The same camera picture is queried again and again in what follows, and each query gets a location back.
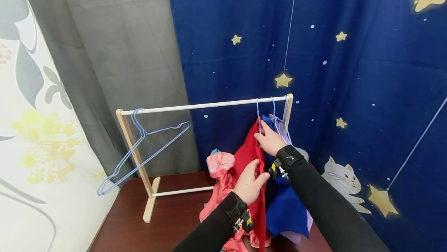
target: black sleeve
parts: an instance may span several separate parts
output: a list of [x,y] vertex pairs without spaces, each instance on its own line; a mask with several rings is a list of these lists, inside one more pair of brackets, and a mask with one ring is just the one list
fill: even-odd
[[226,212],[234,209],[237,199],[234,192],[229,193],[220,205],[180,242],[173,252],[220,252],[224,244],[233,237],[234,222]]
[[289,183],[314,218],[333,252],[389,251],[359,212],[293,147],[283,147],[279,160],[298,158],[289,170]]

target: wooden stand leg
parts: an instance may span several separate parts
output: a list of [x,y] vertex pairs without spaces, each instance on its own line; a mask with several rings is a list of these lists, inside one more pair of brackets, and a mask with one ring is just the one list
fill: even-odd
[[[152,190],[154,193],[158,192],[158,185],[160,184],[160,177],[157,176],[152,182]],[[149,223],[151,221],[152,211],[154,210],[156,197],[152,197],[147,199],[146,209],[144,210],[144,214],[142,215],[142,219],[144,222]]]
[[289,99],[286,102],[286,105],[284,105],[284,114],[282,116],[282,120],[284,121],[282,129],[285,133],[287,133],[286,125],[287,127],[289,126],[290,114],[292,112],[293,94],[289,93],[287,94],[287,97],[289,97]]
[[[130,126],[129,126],[129,122],[127,122],[126,117],[121,115],[122,111],[123,111],[122,109],[116,110],[116,116],[118,118],[118,122],[120,123],[121,130],[123,131],[124,138],[126,139],[127,146],[130,149],[135,144],[135,138],[132,135],[132,131],[130,130]],[[136,166],[140,166],[142,164],[141,155],[139,154],[139,151],[137,148],[135,150],[133,150],[132,158],[133,158],[133,161],[135,162]],[[155,197],[153,196],[153,194],[158,191],[160,177],[154,179],[153,186],[152,186],[149,181],[149,177],[147,176],[146,169],[144,167],[141,167],[138,170],[138,172],[141,176],[141,180],[144,184],[144,188],[146,188],[146,192],[149,197],[147,200],[146,209],[144,210],[144,214],[143,214],[142,218],[143,218],[144,222],[149,223],[151,220],[152,211],[154,210],[154,206],[155,206]]]

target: curtain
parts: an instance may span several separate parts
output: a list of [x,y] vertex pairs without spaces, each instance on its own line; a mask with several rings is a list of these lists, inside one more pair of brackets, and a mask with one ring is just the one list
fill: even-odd
[[[169,1],[30,2],[88,141],[111,174],[126,153],[115,110],[187,104]],[[147,131],[191,119],[188,111],[138,118]],[[142,157],[155,153],[177,133],[147,137],[139,146]],[[145,167],[150,176],[197,171],[193,129]],[[115,180],[132,169],[129,159]]]
[[[293,93],[292,141],[324,179],[392,251],[439,251],[445,1],[170,0],[189,102]],[[213,149],[238,149],[256,106],[191,117],[205,167]]]
[[88,250],[118,189],[65,92],[28,0],[0,0],[0,250]]

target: gray curtain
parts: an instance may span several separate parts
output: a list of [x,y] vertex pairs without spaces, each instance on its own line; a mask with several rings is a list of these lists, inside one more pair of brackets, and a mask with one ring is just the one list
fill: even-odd
[[[29,1],[88,141],[112,173],[127,150],[115,110],[187,104],[169,0]],[[148,131],[191,120],[189,111],[138,117]],[[139,146],[142,157],[178,133],[148,136]],[[132,168],[129,160],[119,177]],[[150,176],[197,171],[193,129],[146,169]]]

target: white patterned curtain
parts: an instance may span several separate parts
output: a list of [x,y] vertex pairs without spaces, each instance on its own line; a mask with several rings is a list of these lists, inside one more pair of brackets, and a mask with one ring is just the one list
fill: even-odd
[[0,8],[0,251],[86,251],[118,189],[96,194],[104,170],[28,0]]

